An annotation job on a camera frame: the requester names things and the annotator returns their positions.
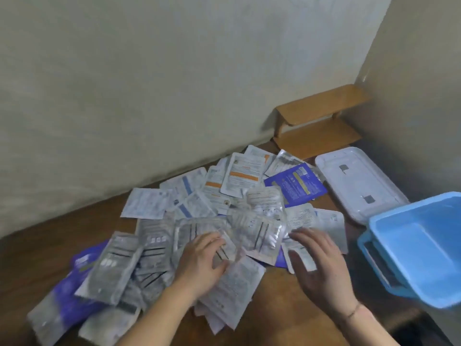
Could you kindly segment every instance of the person's left hand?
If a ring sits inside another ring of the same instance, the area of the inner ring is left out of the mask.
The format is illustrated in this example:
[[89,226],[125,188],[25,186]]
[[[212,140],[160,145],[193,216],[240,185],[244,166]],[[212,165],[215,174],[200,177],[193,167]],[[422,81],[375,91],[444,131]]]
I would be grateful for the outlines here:
[[173,281],[186,290],[193,301],[205,295],[218,282],[229,265],[228,261],[213,268],[213,256],[225,244],[218,232],[202,234],[189,242],[182,253]]

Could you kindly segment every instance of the blue stripe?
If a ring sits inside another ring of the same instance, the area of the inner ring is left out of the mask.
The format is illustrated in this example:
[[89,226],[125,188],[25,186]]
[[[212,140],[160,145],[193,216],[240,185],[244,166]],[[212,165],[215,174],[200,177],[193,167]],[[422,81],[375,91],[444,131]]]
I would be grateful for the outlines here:
[[192,215],[190,214],[190,212],[186,209],[186,207],[184,206],[184,204],[181,204],[178,206],[178,208],[182,211],[182,213],[188,218],[192,218]]
[[189,180],[186,176],[183,176],[182,181],[184,182],[184,186],[186,187],[187,195],[190,196],[192,194],[192,189],[190,188]]

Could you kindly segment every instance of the orange stripe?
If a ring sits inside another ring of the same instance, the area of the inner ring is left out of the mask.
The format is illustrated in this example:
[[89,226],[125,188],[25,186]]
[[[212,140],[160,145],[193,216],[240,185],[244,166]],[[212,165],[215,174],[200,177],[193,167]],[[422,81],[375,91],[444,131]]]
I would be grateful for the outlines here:
[[221,188],[222,185],[220,185],[219,183],[215,183],[215,182],[207,182],[205,183],[205,186]]
[[245,175],[244,173],[236,173],[235,171],[230,172],[229,176],[235,176],[235,177],[240,177],[241,179],[250,179],[253,181],[259,181],[259,178],[257,178],[256,176]]

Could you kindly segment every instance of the pile of packets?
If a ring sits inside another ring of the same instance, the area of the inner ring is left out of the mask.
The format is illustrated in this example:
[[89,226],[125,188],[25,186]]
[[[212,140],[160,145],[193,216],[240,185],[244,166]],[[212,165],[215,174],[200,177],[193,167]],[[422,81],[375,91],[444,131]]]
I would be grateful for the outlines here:
[[274,155],[250,145],[208,171],[173,177],[159,189],[133,189],[121,217],[138,219],[135,234],[115,232],[74,256],[71,273],[28,314],[39,342],[52,346],[86,320],[80,337],[115,344],[172,283],[185,245],[207,232],[219,232],[226,242],[213,264],[230,265],[194,312],[214,334],[225,325],[235,329],[265,266],[294,273],[288,256],[294,250],[308,271],[316,269],[306,249],[288,238],[291,230],[319,228],[347,253],[343,215],[308,203],[326,193],[322,178],[284,150]]

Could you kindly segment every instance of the blue plastic bin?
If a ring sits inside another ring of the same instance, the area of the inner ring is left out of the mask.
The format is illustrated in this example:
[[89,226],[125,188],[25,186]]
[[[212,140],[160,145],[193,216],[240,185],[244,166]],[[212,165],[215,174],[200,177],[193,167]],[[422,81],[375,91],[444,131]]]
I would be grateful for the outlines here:
[[358,244],[390,293],[439,309],[461,302],[461,193],[373,216]]

